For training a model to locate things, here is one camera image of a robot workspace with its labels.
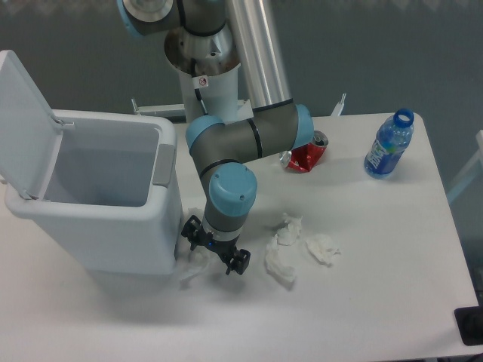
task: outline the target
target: blue bottle cap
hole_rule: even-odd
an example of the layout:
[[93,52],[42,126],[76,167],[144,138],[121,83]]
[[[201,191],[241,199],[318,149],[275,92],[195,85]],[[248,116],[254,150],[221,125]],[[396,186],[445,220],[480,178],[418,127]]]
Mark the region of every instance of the blue bottle cap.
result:
[[410,109],[401,108],[394,114],[394,124],[400,128],[410,127],[414,122],[414,113]]

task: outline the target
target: white trash bin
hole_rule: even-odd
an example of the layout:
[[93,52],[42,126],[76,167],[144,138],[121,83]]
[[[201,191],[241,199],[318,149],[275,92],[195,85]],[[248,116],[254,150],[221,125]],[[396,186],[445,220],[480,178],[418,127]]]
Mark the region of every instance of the white trash bin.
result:
[[182,207],[164,118],[53,111],[13,51],[0,52],[5,203],[85,268],[174,270]]

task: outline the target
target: gray wall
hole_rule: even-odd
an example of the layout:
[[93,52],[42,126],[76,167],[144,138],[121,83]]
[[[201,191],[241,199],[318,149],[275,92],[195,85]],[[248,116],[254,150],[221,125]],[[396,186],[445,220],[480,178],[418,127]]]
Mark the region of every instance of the gray wall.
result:
[[[344,114],[412,108],[447,185],[483,129],[483,2],[272,3],[295,100],[313,115],[328,115],[343,92]],[[132,97],[180,103],[163,40],[130,38],[115,0],[0,2],[0,49],[17,52],[52,108],[131,112]],[[470,266],[483,265],[482,190],[480,178],[453,206]]]

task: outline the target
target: warning sticker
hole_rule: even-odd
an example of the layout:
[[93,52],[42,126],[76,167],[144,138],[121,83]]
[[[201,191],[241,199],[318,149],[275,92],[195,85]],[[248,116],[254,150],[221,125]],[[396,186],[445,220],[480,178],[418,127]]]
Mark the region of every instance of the warning sticker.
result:
[[209,85],[207,75],[200,75],[199,77],[193,77],[192,81],[193,81],[193,87],[195,89],[206,88]]

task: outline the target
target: bottle label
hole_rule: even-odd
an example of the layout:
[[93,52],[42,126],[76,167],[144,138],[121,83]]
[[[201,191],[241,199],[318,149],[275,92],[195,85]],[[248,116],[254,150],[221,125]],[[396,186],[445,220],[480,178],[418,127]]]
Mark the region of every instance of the bottle label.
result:
[[394,170],[402,153],[395,153],[395,147],[391,144],[382,145],[379,140],[375,140],[372,150],[366,157],[366,165],[369,166],[372,172],[384,175]]

